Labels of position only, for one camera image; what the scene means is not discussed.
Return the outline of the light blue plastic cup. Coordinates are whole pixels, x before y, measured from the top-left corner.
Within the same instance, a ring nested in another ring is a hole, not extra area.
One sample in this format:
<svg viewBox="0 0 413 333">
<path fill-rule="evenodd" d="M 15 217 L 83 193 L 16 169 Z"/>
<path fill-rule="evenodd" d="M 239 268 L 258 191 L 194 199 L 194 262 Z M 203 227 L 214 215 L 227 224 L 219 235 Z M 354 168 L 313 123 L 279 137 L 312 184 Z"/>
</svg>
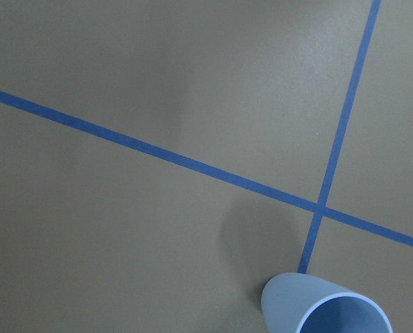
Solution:
<svg viewBox="0 0 413 333">
<path fill-rule="evenodd" d="M 269 332 L 392 332 L 385 312 L 370 298 L 302 273 L 271 278 L 261 295 Z"/>
</svg>

